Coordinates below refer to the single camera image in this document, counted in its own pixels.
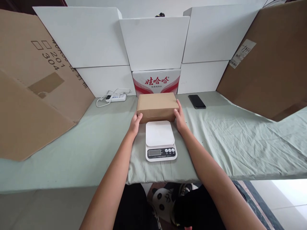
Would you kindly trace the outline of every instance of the black smartphone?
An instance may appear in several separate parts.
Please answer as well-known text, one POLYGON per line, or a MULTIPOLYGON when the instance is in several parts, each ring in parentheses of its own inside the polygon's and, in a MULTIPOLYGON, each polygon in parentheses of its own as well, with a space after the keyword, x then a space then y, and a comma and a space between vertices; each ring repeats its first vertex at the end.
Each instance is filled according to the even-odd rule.
POLYGON ((205 109, 206 106, 205 104, 202 102, 202 100, 199 98, 198 95, 189 95, 188 96, 190 101, 192 102, 194 108, 196 109, 205 109))

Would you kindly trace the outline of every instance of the box packaging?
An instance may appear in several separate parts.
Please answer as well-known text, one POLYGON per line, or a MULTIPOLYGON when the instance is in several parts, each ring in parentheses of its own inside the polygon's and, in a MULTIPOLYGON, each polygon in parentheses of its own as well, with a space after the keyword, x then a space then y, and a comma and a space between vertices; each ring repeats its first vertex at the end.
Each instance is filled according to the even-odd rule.
POLYGON ((127 95, 136 95, 132 74, 128 65, 103 66, 91 68, 76 68, 86 85, 95 97, 104 97, 109 90, 121 88, 117 93, 129 92, 127 95))
POLYGON ((306 25, 306 0, 261 9, 217 91, 274 121, 306 107, 306 25))
POLYGON ((119 21, 131 71, 180 68, 190 17, 119 21))
POLYGON ((180 69, 148 70, 132 72, 137 96, 140 94, 177 94, 180 69))
POLYGON ((33 7, 74 68, 129 65, 115 7, 33 7))
POLYGON ((215 91, 227 64, 228 61, 182 64, 177 93, 215 91))
POLYGON ((143 114, 141 124, 149 121, 174 121, 174 109, 179 109, 173 93, 141 94, 138 98, 137 113, 143 114))
POLYGON ((182 63, 230 60, 262 6, 249 2, 184 11, 191 18, 182 63))
POLYGON ((75 126, 94 99, 35 15, 0 10, 0 158, 22 161, 75 126))

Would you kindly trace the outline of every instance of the brown cardboard box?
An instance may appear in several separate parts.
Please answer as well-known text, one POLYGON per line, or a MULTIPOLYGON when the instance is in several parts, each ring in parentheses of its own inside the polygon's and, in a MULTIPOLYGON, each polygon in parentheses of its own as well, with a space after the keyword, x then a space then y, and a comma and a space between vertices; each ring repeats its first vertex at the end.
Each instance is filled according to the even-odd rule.
POLYGON ((0 10, 0 158, 22 161, 75 126, 93 94, 34 15, 0 10))
POLYGON ((143 114, 140 123, 149 121, 174 121, 174 109, 179 109, 174 93, 140 94, 137 113, 143 114))
POLYGON ((261 9, 246 39, 256 45, 235 69, 227 66, 217 91, 274 121, 307 106, 307 1, 261 9))

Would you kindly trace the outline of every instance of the kitchen scale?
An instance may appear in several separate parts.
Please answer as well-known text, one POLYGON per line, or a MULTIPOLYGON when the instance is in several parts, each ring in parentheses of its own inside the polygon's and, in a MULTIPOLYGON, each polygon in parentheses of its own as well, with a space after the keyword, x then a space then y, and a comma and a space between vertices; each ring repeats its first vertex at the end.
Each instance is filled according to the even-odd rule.
POLYGON ((153 161, 175 160, 177 150, 169 121, 151 121, 146 124, 146 159, 153 161))

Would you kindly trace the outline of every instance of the white cable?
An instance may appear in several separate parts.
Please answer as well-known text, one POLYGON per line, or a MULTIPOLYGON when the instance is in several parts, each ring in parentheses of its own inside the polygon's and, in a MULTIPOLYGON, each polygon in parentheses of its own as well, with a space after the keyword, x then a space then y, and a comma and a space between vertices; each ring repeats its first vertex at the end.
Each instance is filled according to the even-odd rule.
POLYGON ((116 96, 116 95, 120 95, 120 94, 129 94, 129 93, 131 92, 131 89, 124 89, 124 90, 129 90, 129 92, 122 92, 122 93, 119 94, 119 93, 116 92, 118 89, 123 89, 123 88, 117 88, 115 91, 108 90, 108 92, 106 93, 106 95, 104 95, 103 97, 99 98, 99 99, 96 101, 96 106, 97 106, 98 108, 100 108, 100 107, 106 106, 106 105, 108 105, 108 104, 111 103, 111 100, 110 100, 108 104, 105 104, 105 105, 102 105, 102 106, 98 106, 98 101, 102 101, 105 97, 107 97, 107 96, 109 95, 109 92, 113 92, 113 93, 114 93, 114 94, 111 95, 111 97, 116 96))

